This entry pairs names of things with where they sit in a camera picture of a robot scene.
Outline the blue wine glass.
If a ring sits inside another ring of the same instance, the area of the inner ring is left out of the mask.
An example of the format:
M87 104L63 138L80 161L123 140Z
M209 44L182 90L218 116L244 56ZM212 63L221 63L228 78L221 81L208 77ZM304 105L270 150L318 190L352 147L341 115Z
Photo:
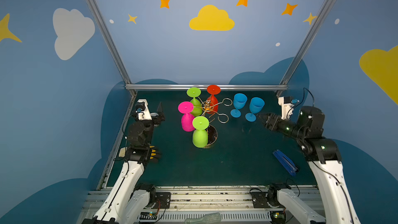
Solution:
M249 122L255 122L259 113L265 105L265 102L260 97L253 97L250 101L249 110L250 112L245 115L245 119Z
M243 93L237 93L234 95L233 105L234 109L231 110L230 114L234 118L239 118L241 116L240 109L242 109L247 102L247 96Z

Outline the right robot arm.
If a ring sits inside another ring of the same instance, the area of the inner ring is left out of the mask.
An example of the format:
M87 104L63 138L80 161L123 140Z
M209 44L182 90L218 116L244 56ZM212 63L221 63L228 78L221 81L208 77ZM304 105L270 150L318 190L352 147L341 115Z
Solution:
M304 106L296 122L274 113L262 113L258 117L270 131L296 140L316 179L325 216L317 214L287 184L270 186L268 205L285 208L302 224L360 223L345 183L339 148L322 135L324 113L316 107Z

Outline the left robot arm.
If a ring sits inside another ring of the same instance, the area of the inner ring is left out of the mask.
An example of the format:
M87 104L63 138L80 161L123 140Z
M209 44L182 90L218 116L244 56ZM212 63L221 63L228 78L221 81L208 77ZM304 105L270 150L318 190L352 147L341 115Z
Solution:
M151 141L154 128L165 120L163 106L159 104L152 113L147 100L140 99L131 116L135 121L123 131L126 146L124 154L117 158L123 161L118 179L99 210L92 218L84 219L84 224L134 224L145 208L158 202L155 186L138 181L148 163L158 162L160 158Z

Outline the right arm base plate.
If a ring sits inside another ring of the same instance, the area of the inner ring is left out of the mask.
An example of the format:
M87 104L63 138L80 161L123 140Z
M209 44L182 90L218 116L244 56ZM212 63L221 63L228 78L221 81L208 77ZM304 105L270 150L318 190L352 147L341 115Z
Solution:
M252 203L254 208L285 208L285 206L277 200L276 191L254 191L250 192L250 195L252 197Z

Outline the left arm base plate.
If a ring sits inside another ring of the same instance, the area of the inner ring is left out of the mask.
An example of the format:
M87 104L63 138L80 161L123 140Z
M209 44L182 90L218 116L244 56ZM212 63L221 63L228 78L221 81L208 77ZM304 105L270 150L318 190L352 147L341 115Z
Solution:
M168 209L170 208L171 193L158 191L137 190L131 195L127 203L127 210L138 209Z

